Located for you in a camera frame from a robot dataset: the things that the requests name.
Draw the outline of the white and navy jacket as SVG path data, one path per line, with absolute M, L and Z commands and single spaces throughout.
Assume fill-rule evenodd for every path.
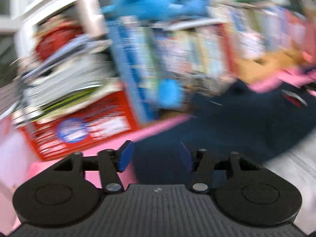
M 219 97 L 195 95 L 194 115 L 135 144 L 133 166 L 142 184 L 186 183 L 180 149 L 205 148 L 216 159 L 237 151 L 296 186 L 303 197 L 295 224 L 315 230 L 315 97 L 283 83 L 256 93 L 237 81 Z

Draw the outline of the red plastic crate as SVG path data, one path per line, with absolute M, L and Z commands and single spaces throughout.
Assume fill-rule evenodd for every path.
M 67 156 L 139 128 L 124 91 L 117 91 L 45 124 L 19 126 L 26 143 L 42 161 Z

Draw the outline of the blue plush ball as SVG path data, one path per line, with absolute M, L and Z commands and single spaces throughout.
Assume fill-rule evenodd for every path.
M 175 79 L 162 79 L 158 85 L 158 104 L 161 109 L 176 110 L 182 106 L 184 91 Z

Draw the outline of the wooden drawer organizer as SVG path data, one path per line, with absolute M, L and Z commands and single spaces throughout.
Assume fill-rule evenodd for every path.
M 247 84 L 253 84 L 280 70 L 297 66 L 303 61 L 302 54 L 297 50 L 280 50 L 269 52 L 255 60 L 235 60 L 235 74 Z

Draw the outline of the stack of papers and books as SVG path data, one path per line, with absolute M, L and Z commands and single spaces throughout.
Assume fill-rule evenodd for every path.
M 120 89 L 109 58 L 112 41 L 79 35 L 18 78 L 15 126 L 40 124 L 91 105 Z

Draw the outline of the row of books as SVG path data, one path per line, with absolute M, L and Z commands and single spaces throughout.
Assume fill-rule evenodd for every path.
M 150 23 L 125 16 L 119 22 L 140 54 L 150 51 L 164 70 L 178 75 L 186 86 L 211 94 L 237 77 L 237 59 L 302 50 L 307 24 L 283 7 L 218 4 L 211 11 L 211 18 Z

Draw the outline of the blue plush toy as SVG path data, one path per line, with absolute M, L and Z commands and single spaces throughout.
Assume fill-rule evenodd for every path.
M 207 0 L 112 0 L 102 7 L 110 18 L 136 16 L 139 20 L 168 21 L 180 17 L 206 17 Z

